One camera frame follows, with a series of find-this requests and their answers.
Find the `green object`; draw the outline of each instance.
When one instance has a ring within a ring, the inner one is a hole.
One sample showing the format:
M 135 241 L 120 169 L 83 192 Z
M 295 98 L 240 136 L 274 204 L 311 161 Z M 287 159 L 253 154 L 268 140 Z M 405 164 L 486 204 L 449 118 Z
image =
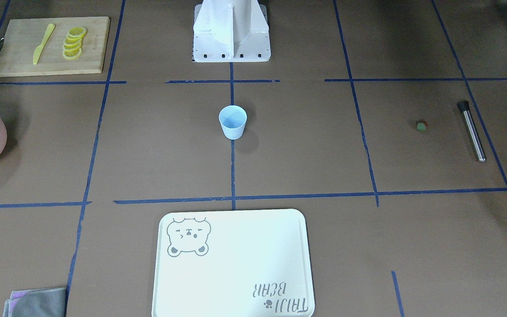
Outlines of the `green object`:
M 419 121 L 416 123 L 416 130 L 425 131 L 428 130 L 428 123 L 425 121 Z

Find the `bear ear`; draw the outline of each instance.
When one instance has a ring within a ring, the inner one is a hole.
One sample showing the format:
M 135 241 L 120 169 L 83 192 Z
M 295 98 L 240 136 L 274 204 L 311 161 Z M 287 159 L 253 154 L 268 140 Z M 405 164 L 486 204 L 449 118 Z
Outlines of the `bear ear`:
M 167 254 L 171 255 L 172 257 L 176 257 L 181 254 L 181 250 L 176 249 L 172 244 L 170 244 L 167 248 Z
M 209 251 L 209 246 L 206 243 L 203 243 L 200 247 L 198 247 L 195 250 L 195 253 L 197 253 L 197 255 L 199 255 L 199 256 L 203 256 L 203 255 L 207 254 L 208 251 Z

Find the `white tray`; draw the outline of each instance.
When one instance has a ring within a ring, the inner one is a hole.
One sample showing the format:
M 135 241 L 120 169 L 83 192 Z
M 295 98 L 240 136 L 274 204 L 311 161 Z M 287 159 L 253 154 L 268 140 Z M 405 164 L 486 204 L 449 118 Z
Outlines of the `white tray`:
M 310 317 L 306 221 L 295 209 L 169 213 L 152 317 Z

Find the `yellow knife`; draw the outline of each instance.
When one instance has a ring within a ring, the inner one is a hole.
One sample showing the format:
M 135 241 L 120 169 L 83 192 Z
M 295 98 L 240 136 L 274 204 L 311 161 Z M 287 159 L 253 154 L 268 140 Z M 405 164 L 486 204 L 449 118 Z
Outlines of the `yellow knife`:
M 50 34 L 52 34 L 52 31 L 54 31 L 54 28 L 56 26 L 52 23 L 48 24 L 46 27 L 46 32 L 44 33 L 44 38 L 42 38 L 42 43 L 40 43 L 37 48 L 34 49 L 34 55 L 33 55 L 33 64 L 38 64 L 38 59 L 40 58 L 40 55 L 42 54 L 42 50 L 44 49 L 44 45 L 46 45 L 46 42 L 48 41 L 48 38 L 50 37 Z

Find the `gray cloth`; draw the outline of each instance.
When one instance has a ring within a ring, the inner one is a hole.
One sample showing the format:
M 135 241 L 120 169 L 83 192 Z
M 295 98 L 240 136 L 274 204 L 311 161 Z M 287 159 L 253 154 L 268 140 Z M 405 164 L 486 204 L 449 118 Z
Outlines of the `gray cloth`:
M 64 317 L 66 289 L 39 288 L 12 291 L 3 317 Z

